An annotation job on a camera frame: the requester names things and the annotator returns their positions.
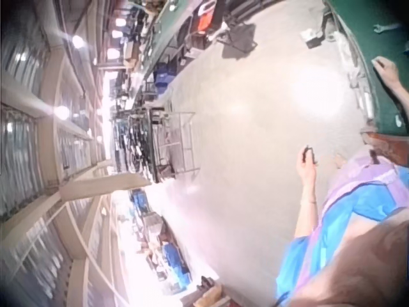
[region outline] small black object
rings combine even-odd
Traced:
[[[315,161],[314,150],[313,150],[312,147],[310,147],[310,146],[308,146],[308,145],[305,147],[304,152],[302,153],[302,162],[305,163],[305,159],[306,159],[306,157],[307,157],[307,152],[308,152],[308,150],[311,150],[311,153],[313,154],[313,163],[314,163],[314,164],[317,164],[317,162]]]

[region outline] ceiling light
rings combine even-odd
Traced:
[[[116,20],[115,20],[115,25],[117,26],[117,27],[123,27],[123,26],[125,26],[127,24],[127,21],[124,19],[124,18],[117,18]]]
[[[7,123],[7,132],[13,132],[13,123]]]
[[[73,45],[74,45],[74,47],[76,49],[80,49],[80,48],[83,48],[85,46],[84,40],[81,37],[79,37],[78,35],[74,35],[72,37],[72,43],[73,43]]]
[[[118,31],[118,30],[113,30],[112,31],[112,37],[113,38],[119,38],[119,37],[122,37],[122,36],[123,36],[123,33],[121,31]]]
[[[17,53],[15,59],[17,61],[25,61],[27,60],[27,55],[25,53]]]
[[[114,48],[109,48],[107,50],[108,59],[118,59],[120,57],[120,51]]]
[[[66,106],[58,106],[54,109],[54,114],[60,120],[67,120],[70,117],[70,110]]]

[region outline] wrench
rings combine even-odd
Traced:
[[[402,24],[388,24],[386,26],[381,26],[380,24],[374,24],[373,26],[373,31],[375,33],[381,34],[382,32],[385,31],[391,31],[391,30],[395,30],[395,29],[399,29],[402,26]]]

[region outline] workshop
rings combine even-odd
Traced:
[[[409,306],[407,1],[1,6],[1,306]]]

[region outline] concrete floor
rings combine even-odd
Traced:
[[[196,112],[201,169],[149,187],[149,201],[169,222],[193,276],[213,270],[244,306],[274,301],[297,220],[300,148],[314,148],[322,202],[334,154],[350,157],[362,145],[364,119],[336,44],[309,50],[299,35],[316,25],[321,5],[287,0],[253,16],[258,47],[249,56],[223,58],[216,44],[168,94],[175,110]]]

